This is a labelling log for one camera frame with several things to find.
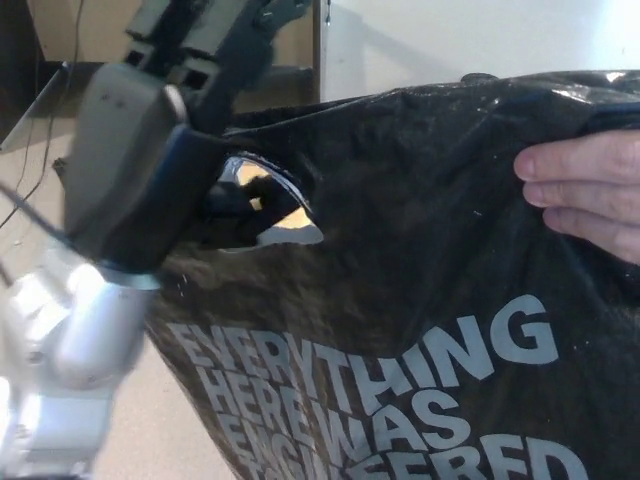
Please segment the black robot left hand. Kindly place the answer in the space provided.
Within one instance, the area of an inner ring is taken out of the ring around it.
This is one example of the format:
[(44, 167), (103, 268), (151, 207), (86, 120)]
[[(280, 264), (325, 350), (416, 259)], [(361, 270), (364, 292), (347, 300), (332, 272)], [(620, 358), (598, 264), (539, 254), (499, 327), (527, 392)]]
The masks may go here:
[(141, 4), (125, 58), (100, 67), (85, 91), (64, 171), (64, 231), (81, 256), (131, 273), (163, 263), (220, 174), (236, 98), (308, 7)]

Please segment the person's bare hand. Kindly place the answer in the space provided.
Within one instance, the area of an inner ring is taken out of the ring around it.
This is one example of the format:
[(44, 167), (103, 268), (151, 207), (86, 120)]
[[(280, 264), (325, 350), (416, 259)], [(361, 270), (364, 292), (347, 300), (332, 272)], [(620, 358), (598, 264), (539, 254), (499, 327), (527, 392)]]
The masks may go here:
[(529, 147), (514, 161), (526, 202), (553, 231), (639, 263), (639, 132), (617, 130)]

